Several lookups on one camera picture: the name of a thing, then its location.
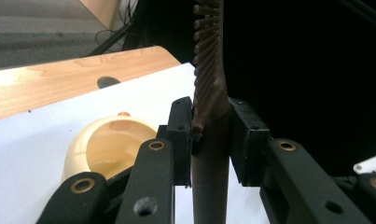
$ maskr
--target light wood surface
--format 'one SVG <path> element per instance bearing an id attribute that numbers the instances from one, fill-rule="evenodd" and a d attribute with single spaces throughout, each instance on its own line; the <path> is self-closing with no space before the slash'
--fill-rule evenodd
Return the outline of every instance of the light wood surface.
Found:
<path id="1" fill-rule="evenodd" d="M 162 47 L 0 70 L 0 119 L 99 90 L 100 77 L 119 81 L 181 64 Z"/>

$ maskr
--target yellow plastic bowl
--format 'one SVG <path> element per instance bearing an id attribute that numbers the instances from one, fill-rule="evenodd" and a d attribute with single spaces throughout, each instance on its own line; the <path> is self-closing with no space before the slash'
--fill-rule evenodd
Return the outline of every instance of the yellow plastic bowl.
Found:
<path id="1" fill-rule="evenodd" d="M 139 147 L 156 138 L 157 129 L 128 113 L 98 119 L 73 140 L 65 156 L 62 182 L 82 172 L 106 179 L 133 166 Z"/>

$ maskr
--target brush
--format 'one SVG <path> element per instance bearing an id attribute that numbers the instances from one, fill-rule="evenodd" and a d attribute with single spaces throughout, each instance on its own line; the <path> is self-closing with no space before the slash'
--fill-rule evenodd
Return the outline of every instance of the brush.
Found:
<path id="1" fill-rule="evenodd" d="M 230 103 L 223 69 L 223 0 L 198 0 L 191 167 L 194 223 L 226 223 Z"/>

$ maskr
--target brush bristle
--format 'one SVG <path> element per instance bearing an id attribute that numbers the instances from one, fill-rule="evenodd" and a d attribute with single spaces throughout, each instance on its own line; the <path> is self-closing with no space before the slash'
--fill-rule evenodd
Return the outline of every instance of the brush bristle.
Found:
<path id="1" fill-rule="evenodd" d="M 203 18 L 194 22 L 197 31 L 193 38 L 197 44 L 193 59 L 196 89 L 192 131 L 202 133 L 205 123 L 214 112 L 217 96 L 226 90 L 222 62 L 223 0 L 197 2 L 199 4 L 194 6 L 193 13 L 202 15 Z"/>

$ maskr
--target white table surface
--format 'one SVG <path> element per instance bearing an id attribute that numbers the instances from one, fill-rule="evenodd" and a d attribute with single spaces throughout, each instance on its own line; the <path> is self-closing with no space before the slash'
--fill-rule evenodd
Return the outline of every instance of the white table surface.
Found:
<path id="1" fill-rule="evenodd" d="M 61 184 L 73 138 L 89 123 L 127 111 L 167 124 L 171 103 L 193 99 L 194 67 L 185 63 L 0 120 L 0 223 L 35 223 Z M 228 223 L 269 223 L 258 188 L 243 188 L 230 164 Z M 175 223 L 193 223 L 191 189 L 176 187 Z"/>

